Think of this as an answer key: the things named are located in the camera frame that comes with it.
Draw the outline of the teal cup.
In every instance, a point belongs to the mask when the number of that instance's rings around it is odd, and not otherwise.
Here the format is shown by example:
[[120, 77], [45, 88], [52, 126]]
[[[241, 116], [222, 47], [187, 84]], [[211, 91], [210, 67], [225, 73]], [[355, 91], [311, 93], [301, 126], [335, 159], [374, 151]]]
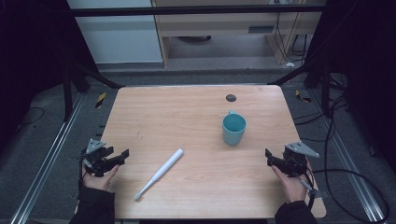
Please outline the teal cup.
[[245, 132], [247, 121], [240, 114], [230, 110], [222, 120], [223, 141], [229, 146], [237, 146]]

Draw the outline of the white cabinet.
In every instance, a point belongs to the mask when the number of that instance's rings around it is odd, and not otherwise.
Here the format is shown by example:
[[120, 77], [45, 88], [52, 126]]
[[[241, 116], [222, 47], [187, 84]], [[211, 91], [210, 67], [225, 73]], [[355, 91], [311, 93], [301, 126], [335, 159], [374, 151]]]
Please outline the white cabinet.
[[[151, 0], [67, 0], [72, 9], [151, 7]], [[161, 63], [153, 16], [77, 17], [97, 64]]]

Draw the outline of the white electric toothbrush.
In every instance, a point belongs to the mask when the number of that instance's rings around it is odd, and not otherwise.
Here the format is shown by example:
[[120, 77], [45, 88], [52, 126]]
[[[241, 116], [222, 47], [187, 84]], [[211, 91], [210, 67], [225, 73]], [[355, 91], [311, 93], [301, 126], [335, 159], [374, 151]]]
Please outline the white electric toothbrush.
[[184, 154], [184, 150], [179, 148], [151, 177], [148, 183], [136, 195], [134, 199], [138, 201], [144, 192], [149, 189], [156, 181], [158, 181]]

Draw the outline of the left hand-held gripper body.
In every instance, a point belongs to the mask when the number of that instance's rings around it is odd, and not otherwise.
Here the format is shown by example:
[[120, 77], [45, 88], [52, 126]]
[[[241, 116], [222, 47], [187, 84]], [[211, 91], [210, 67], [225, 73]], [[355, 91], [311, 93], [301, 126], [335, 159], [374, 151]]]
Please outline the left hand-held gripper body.
[[85, 149], [82, 150], [82, 162], [90, 174], [102, 177], [111, 170], [111, 160], [108, 158], [114, 152], [113, 147], [106, 147], [105, 142], [91, 139]]

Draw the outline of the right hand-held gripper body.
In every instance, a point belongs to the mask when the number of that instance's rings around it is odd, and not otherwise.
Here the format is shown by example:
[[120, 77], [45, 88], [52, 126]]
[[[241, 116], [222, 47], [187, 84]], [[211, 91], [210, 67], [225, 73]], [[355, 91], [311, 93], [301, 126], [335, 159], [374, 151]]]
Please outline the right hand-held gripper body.
[[285, 174], [289, 177], [304, 175], [308, 169], [306, 157], [318, 158], [319, 154], [301, 141], [286, 144], [283, 153], [287, 164]]

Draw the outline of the aluminium floor rail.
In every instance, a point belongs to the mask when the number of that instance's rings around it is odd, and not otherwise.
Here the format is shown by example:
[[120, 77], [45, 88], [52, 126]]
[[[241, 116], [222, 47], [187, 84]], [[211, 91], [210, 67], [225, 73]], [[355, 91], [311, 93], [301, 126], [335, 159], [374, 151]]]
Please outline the aluminium floor rail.
[[66, 138], [69, 135], [72, 126], [78, 116], [84, 98], [85, 95], [83, 93], [77, 94], [76, 101], [73, 103], [72, 106], [71, 115], [66, 121], [63, 122], [59, 132], [57, 132], [57, 135], [54, 138], [45, 159], [41, 163], [40, 168], [37, 171], [32, 184], [30, 185], [30, 188], [26, 192], [23, 200], [21, 201], [14, 215], [10, 219], [9, 224], [25, 224], [28, 220], [28, 217], [30, 216], [31, 211], [34, 208], [35, 203], [38, 199], [38, 196], [40, 195], [52, 170], [52, 167], [64, 146], [64, 142], [66, 141]]
[[335, 128], [335, 121], [333, 119], [322, 118], [326, 127], [332, 131], [332, 145], [336, 151], [343, 167], [348, 170], [349, 180], [353, 186], [353, 189], [357, 193], [357, 196], [361, 202], [364, 212], [370, 221], [379, 221], [386, 217], [385, 213], [381, 210], [374, 194], [369, 188], [369, 184], [362, 177], [354, 175], [354, 173], [359, 173], [360, 170], [356, 166], [355, 162], [352, 160], [351, 156], [347, 152], [347, 148], [343, 143], [339, 133]]

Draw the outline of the wooden desk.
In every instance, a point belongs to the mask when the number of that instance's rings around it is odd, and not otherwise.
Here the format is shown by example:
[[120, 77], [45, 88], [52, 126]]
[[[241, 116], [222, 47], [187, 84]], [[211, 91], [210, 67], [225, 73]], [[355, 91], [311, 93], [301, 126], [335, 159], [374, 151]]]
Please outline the wooden desk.
[[[155, 7], [315, 5], [326, 0], [150, 0]], [[231, 13], [158, 15], [159, 37], [204, 35], [265, 35], [276, 62], [289, 58], [298, 35], [312, 35], [321, 17], [319, 12]]]

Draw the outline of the person's right hand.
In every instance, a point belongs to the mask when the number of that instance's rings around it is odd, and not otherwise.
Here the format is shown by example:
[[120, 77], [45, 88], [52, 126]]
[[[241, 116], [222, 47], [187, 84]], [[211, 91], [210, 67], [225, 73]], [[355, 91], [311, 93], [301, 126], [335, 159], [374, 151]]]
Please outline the person's right hand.
[[308, 180], [305, 175], [288, 177], [276, 166], [271, 166], [275, 175], [279, 178], [284, 192], [286, 203], [304, 202], [307, 194]]

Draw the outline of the black horizontal bar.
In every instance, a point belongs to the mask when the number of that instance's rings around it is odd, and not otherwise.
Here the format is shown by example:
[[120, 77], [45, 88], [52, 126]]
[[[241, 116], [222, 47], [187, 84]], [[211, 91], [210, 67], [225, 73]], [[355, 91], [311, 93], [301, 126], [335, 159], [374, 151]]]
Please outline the black horizontal bar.
[[263, 6], [191, 6], [191, 7], [126, 7], [70, 9], [75, 17], [147, 16], [231, 13], [320, 12], [326, 5], [263, 5]]

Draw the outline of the black metal stand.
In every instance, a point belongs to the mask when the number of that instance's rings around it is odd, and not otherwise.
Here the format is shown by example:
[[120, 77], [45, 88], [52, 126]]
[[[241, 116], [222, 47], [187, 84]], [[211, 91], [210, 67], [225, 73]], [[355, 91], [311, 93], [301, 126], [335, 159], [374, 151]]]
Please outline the black metal stand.
[[306, 60], [304, 65], [294, 69], [287, 75], [269, 82], [269, 85], [281, 86], [287, 81], [299, 76], [302, 73], [307, 73], [304, 80], [304, 85], [308, 89], [315, 88], [319, 83], [321, 84], [321, 109], [329, 118], [331, 116], [330, 110], [330, 66], [325, 59], [310, 59]]
[[117, 84], [116, 82], [103, 77], [98, 72], [94, 72], [86, 66], [78, 63], [70, 63], [63, 70], [64, 121], [68, 121], [73, 112], [72, 86], [75, 86], [78, 92], [88, 92], [91, 87], [85, 76], [92, 77], [111, 89], [122, 88], [121, 84]]

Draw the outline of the person's left hand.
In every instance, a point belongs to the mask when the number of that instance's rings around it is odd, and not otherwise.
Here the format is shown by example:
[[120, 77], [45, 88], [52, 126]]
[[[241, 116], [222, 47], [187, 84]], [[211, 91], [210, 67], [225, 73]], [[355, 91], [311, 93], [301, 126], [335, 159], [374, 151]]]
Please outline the person's left hand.
[[86, 171], [86, 166], [82, 165], [82, 185], [90, 189], [107, 191], [110, 186], [111, 179], [116, 175], [119, 168], [120, 167], [118, 165], [115, 165], [109, 172], [105, 173], [103, 176], [95, 176], [90, 175]]

